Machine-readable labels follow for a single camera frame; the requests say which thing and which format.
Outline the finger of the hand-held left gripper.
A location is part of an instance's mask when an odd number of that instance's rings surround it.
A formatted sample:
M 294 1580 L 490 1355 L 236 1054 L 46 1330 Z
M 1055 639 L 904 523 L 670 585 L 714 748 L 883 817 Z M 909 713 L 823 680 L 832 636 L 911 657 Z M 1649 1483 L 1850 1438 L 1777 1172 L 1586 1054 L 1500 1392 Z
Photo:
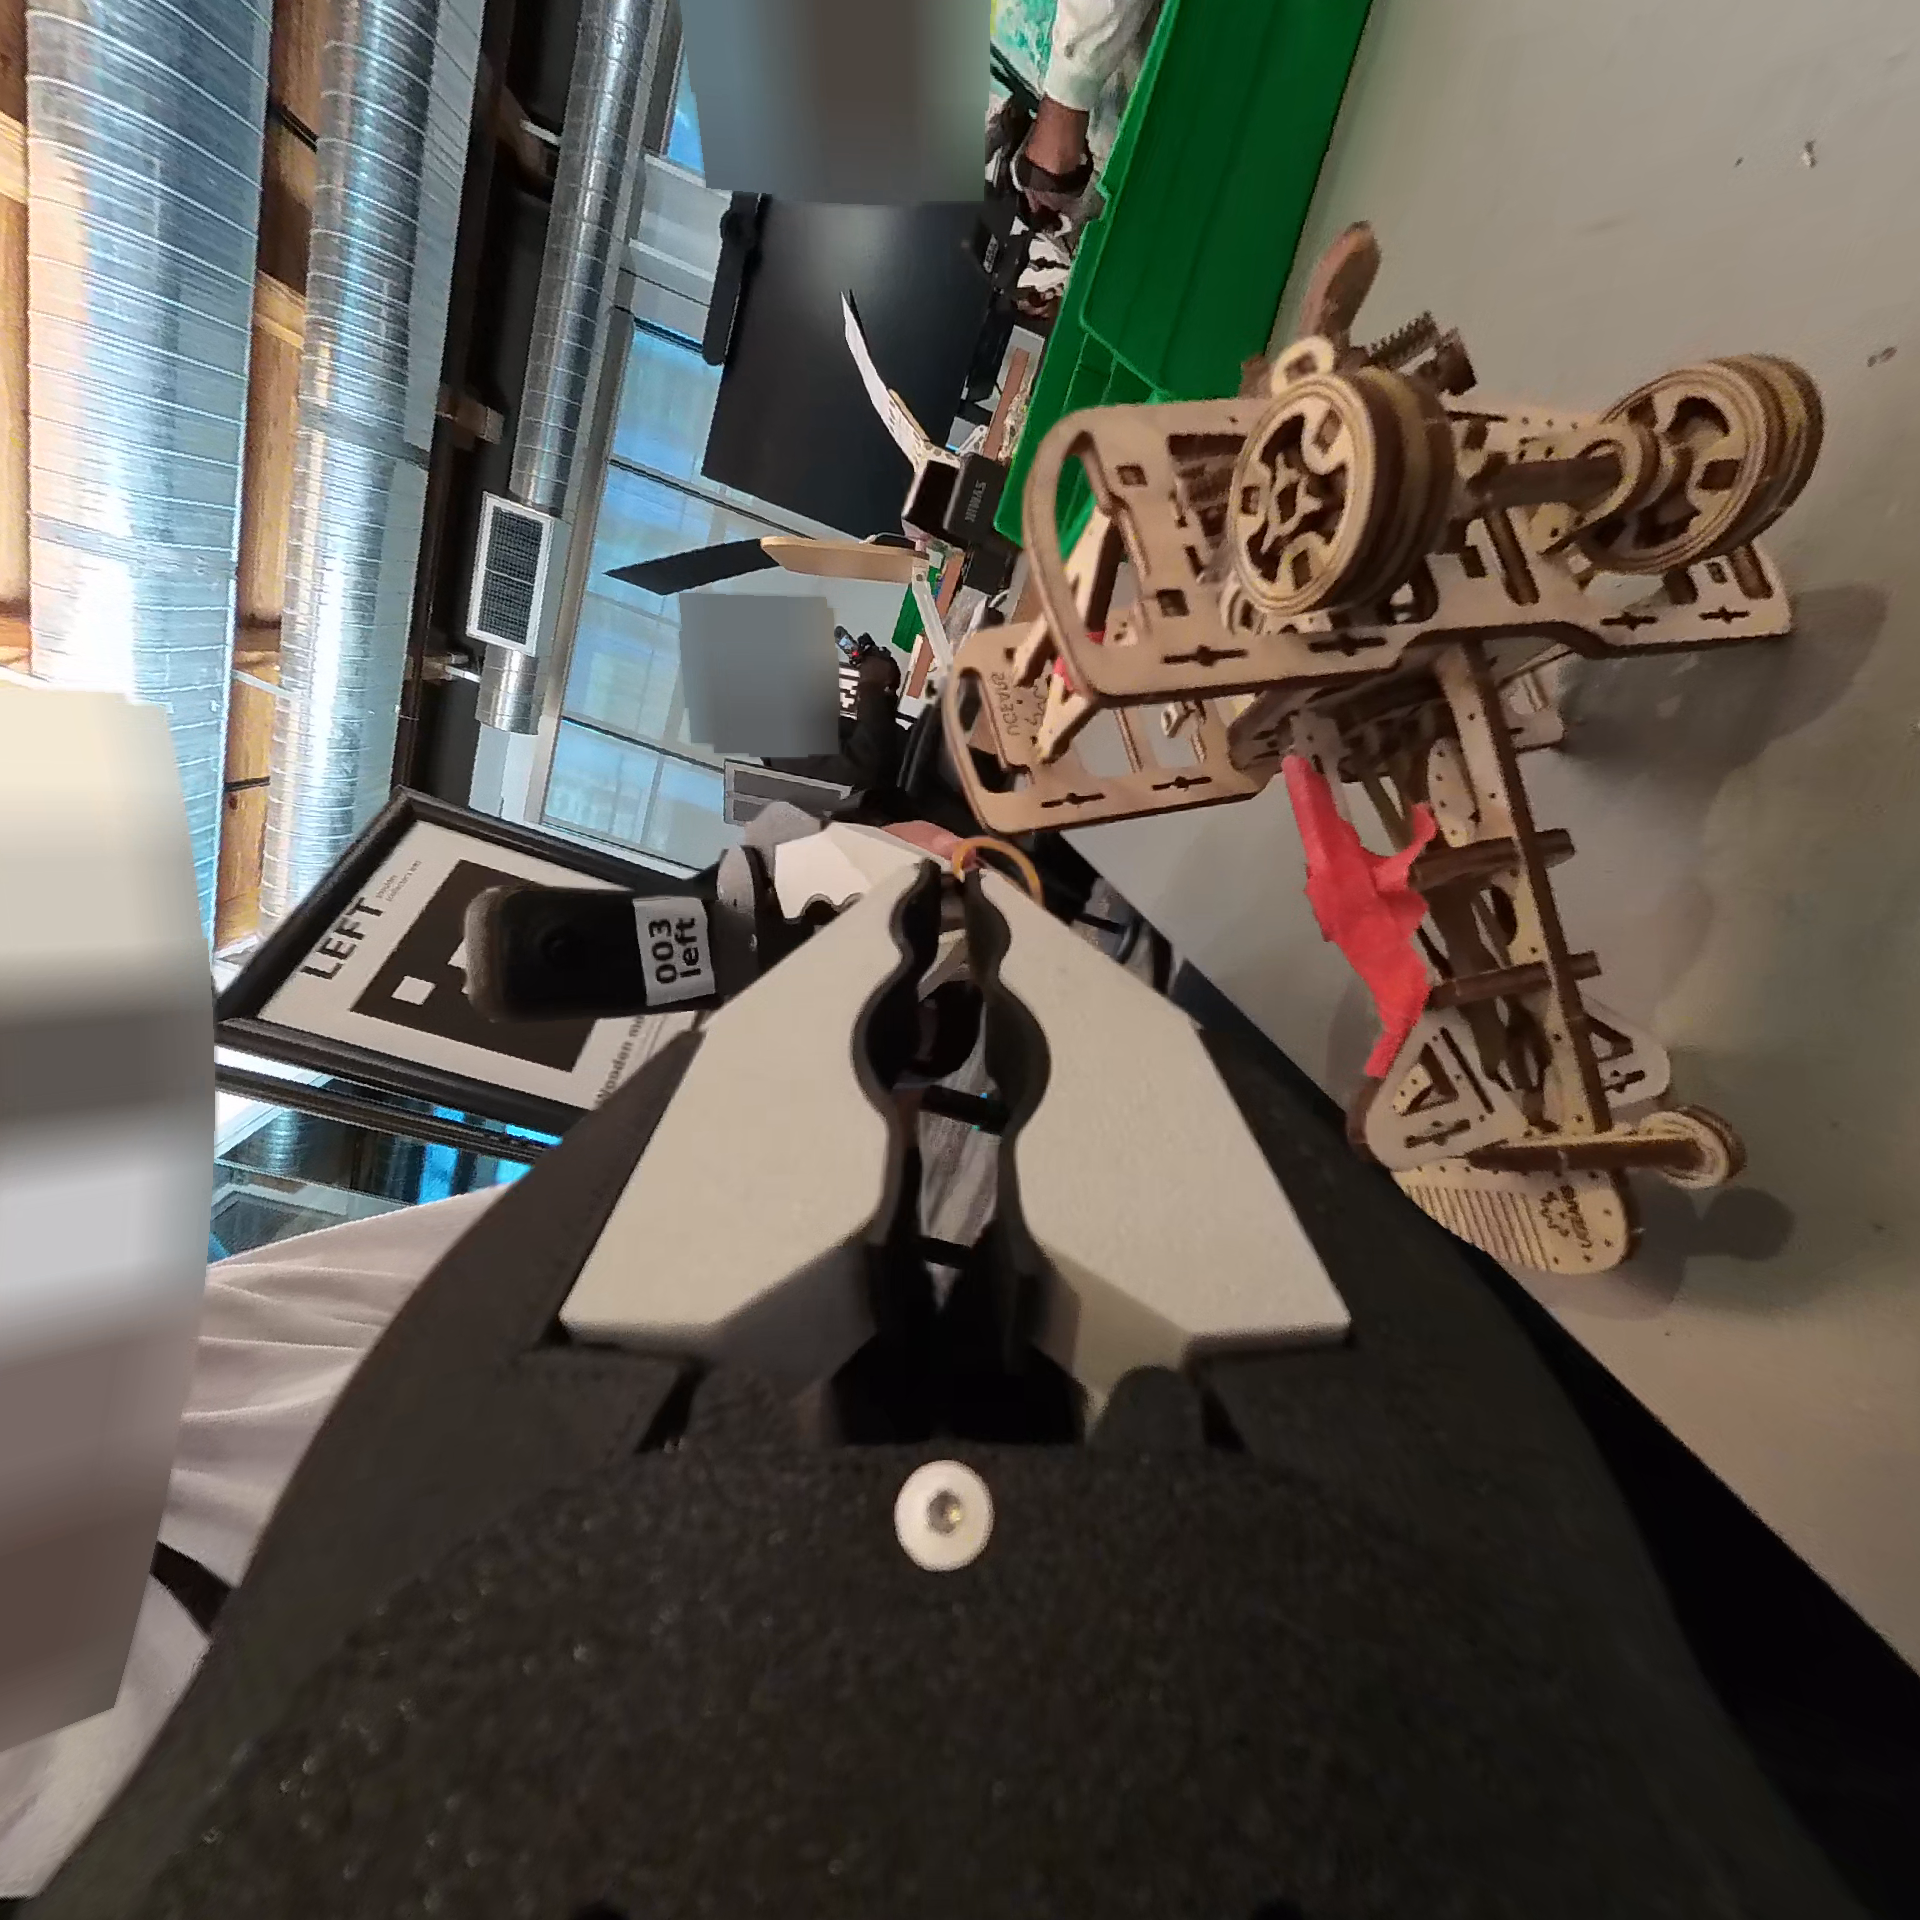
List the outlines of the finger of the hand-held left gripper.
M 891 831 L 817 831 L 774 849 L 772 884 L 784 921 L 805 938 L 904 870 Z

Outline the person's white shirt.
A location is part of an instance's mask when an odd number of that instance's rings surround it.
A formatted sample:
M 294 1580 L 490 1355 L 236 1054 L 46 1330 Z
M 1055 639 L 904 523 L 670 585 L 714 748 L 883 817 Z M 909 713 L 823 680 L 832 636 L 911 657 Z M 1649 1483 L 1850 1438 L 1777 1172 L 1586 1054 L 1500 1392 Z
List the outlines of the person's white shirt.
M 207 1269 L 176 1457 L 116 1705 L 2 1756 L 2 1895 L 51 1881 L 155 1743 L 322 1418 L 492 1186 Z

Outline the green plastic bin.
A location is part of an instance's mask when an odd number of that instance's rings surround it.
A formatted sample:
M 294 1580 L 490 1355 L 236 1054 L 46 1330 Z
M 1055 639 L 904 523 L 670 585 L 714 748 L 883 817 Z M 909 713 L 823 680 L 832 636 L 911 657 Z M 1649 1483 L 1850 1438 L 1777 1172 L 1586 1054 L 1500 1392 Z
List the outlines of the green plastic bin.
M 1076 251 L 995 527 L 1067 412 L 1232 397 L 1264 353 L 1371 6 L 1174 1 L 1162 12 Z

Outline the ribbed silver ventilation duct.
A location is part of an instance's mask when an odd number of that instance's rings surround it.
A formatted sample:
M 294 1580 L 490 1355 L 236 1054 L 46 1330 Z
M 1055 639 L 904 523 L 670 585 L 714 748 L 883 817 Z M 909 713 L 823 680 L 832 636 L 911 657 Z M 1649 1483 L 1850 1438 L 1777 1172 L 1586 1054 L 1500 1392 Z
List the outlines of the ribbed silver ventilation duct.
M 258 924 L 385 805 L 482 3 L 343 3 L 322 45 Z

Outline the white vent grille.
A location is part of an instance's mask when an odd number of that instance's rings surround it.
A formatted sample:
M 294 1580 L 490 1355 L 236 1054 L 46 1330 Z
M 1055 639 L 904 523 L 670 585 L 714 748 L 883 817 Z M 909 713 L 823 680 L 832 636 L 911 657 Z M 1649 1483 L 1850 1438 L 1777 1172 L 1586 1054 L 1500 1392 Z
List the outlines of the white vent grille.
M 547 631 L 548 576 L 561 520 L 520 500 L 485 492 L 471 564 L 471 641 L 534 655 Z

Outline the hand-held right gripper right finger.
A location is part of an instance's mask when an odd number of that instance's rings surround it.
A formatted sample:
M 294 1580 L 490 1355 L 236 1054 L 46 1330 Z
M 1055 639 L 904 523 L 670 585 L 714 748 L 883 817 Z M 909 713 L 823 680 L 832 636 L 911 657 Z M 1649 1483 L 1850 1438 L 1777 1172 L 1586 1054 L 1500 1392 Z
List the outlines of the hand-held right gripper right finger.
M 1196 1024 L 1025 891 L 963 882 L 1004 1103 L 1011 1339 L 1088 1409 L 1141 1369 L 1343 1341 L 1352 1314 Z

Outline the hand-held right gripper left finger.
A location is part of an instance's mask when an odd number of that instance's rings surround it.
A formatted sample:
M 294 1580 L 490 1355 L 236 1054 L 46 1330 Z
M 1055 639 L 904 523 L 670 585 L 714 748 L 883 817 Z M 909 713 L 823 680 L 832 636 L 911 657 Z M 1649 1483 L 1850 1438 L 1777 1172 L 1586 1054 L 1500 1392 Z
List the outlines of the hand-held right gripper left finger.
M 561 1306 L 568 1336 L 786 1392 L 865 1344 L 911 1214 L 898 1084 L 932 959 L 934 868 L 900 868 L 710 1019 Z

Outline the grey desk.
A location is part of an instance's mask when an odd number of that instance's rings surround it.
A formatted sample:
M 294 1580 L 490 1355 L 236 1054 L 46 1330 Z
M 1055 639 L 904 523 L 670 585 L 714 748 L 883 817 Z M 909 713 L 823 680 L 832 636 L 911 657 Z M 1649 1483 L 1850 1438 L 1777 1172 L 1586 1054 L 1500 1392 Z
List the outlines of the grey desk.
M 1741 1183 L 1637 1188 L 1616 1272 L 1524 1276 L 1916 1663 L 1918 5 L 1375 3 L 1303 233 L 1373 223 L 1368 325 L 1605 404 L 1770 351 L 1825 402 L 1774 525 L 1795 631 L 1577 662 L 1524 757 L 1598 998 L 1730 1118 Z

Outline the wide silver ventilation duct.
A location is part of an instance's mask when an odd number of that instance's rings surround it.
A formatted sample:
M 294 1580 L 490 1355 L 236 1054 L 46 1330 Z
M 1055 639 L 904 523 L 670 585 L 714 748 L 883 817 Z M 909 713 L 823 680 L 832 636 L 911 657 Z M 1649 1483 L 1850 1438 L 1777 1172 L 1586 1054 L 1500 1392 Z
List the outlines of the wide silver ventilation duct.
M 33 1 L 30 671 L 158 704 L 216 914 L 271 5 Z

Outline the wooden biplane model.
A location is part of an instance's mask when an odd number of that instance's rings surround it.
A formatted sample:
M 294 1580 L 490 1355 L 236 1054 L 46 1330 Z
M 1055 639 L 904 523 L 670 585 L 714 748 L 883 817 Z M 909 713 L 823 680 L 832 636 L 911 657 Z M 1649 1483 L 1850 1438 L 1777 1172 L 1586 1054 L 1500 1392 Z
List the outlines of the wooden biplane model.
M 1064 416 L 1021 493 L 1027 588 L 967 638 L 942 729 L 1004 840 L 1247 801 L 1301 754 L 1370 850 L 1412 864 L 1431 993 L 1354 1147 L 1505 1267 L 1593 1276 L 1640 1237 L 1632 1170 L 1712 1190 L 1744 1140 L 1676 1102 L 1661 1042 L 1588 1001 L 1602 963 L 1552 891 L 1508 694 L 1563 655 L 1788 638 L 1762 551 L 1825 441 L 1776 353 L 1681 363 L 1612 407 L 1475 402 L 1456 330 L 1354 339 L 1380 249 L 1359 223 L 1308 282 L 1303 335 L 1234 397 Z

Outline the another person's forearm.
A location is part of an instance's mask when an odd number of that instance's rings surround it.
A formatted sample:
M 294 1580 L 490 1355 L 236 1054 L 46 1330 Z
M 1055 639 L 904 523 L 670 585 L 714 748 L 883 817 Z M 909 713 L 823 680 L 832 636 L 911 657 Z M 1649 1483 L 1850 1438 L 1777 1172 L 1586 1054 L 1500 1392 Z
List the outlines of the another person's forearm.
M 1162 1 L 1057 1 L 1041 98 L 1092 112 L 1157 26 Z

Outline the narrow silver ventilation duct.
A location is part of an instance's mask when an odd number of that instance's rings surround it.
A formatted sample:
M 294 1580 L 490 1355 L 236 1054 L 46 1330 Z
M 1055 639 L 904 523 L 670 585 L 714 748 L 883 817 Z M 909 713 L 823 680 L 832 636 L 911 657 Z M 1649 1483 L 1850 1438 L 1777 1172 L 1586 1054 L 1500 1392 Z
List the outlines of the narrow silver ventilation duct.
M 506 485 L 517 506 L 557 523 L 550 588 L 566 571 L 566 507 L 584 471 L 649 105 L 677 47 L 677 12 L 670 1 L 580 5 Z

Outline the black monitor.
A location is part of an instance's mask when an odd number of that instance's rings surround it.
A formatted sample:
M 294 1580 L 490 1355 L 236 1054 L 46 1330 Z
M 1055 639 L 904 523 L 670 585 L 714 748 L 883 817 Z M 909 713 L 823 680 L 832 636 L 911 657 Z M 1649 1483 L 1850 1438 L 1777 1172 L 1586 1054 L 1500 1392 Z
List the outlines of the black monitor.
M 733 193 L 703 356 L 721 370 L 703 478 L 851 536 L 898 530 L 911 462 L 847 339 L 937 441 L 1009 311 L 1007 196 L 925 205 Z

